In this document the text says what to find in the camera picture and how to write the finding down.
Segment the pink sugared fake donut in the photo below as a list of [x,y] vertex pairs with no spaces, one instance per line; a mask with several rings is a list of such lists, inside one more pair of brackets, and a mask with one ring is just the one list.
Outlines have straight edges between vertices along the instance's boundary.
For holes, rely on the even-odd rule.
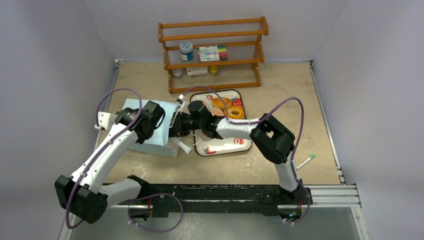
[[221,109],[217,108],[217,107],[213,107],[210,110],[210,112],[212,113],[213,116],[219,116],[219,117],[224,117],[225,116],[224,112]]

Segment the light blue paper bag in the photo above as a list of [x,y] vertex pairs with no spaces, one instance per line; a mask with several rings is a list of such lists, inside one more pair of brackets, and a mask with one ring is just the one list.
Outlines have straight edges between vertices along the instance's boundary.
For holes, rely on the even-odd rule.
[[128,149],[140,153],[175,158],[181,148],[169,138],[169,125],[172,123],[174,111],[179,107],[179,104],[158,100],[156,100],[155,103],[159,104],[165,110],[165,117],[162,125],[156,129],[153,136],[143,144],[134,143]]

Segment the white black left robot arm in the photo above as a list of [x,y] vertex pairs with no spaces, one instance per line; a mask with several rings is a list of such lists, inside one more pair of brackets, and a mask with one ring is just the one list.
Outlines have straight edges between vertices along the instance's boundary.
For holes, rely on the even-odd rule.
[[109,130],[98,148],[69,177],[59,176],[54,183],[59,205],[89,224],[97,222],[110,206],[131,199],[146,203],[149,191],[144,180],[129,176],[122,182],[103,186],[105,179],[123,153],[133,144],[143,144],[162,126],[166,111],[156,102],[141,103],[140,108],[125,108],[115,114],[100,111],[98,130]]

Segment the glazed ring fake donut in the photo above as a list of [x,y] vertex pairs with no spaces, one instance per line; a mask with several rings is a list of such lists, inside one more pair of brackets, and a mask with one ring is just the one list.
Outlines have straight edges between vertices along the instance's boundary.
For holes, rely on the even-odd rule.
[[234,120],[245,119],[245,111],[243,110],[242,107],[237,105],[228,106],[226,109],[224,109],[224,114],[229,119],[234,119]]

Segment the metal tongs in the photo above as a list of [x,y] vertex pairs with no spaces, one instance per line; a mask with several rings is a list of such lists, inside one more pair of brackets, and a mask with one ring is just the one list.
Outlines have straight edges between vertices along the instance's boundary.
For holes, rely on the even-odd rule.
[[185,144],[180,137],[172,137],[171,140],[173,140],[186,154],[192,151],[192,147]]

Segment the orange bagel fake bread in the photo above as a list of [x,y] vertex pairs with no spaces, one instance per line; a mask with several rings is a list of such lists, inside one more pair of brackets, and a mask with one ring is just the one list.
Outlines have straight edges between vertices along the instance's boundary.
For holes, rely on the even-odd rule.
[[232,101],[227,97],[221,97],[221,98],[216,97],[212,100],[211,103],[214,108],[218,108],[222,111],[224,111],[227,107],[232,105]]

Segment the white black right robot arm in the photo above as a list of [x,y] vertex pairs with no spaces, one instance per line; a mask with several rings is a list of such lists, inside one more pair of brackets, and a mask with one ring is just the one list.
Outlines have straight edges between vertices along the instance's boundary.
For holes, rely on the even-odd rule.
[[294,166],[295,135],[270,113],[255,119],[231,119],[212,114],[204,104],[193,101],[188,113],[175,113],[169,137],[185,137],[200,130],[210,139],[252,141],[262,155],[275,165],[281,188],[280,196],[288,204],[300,198],[300,177]]

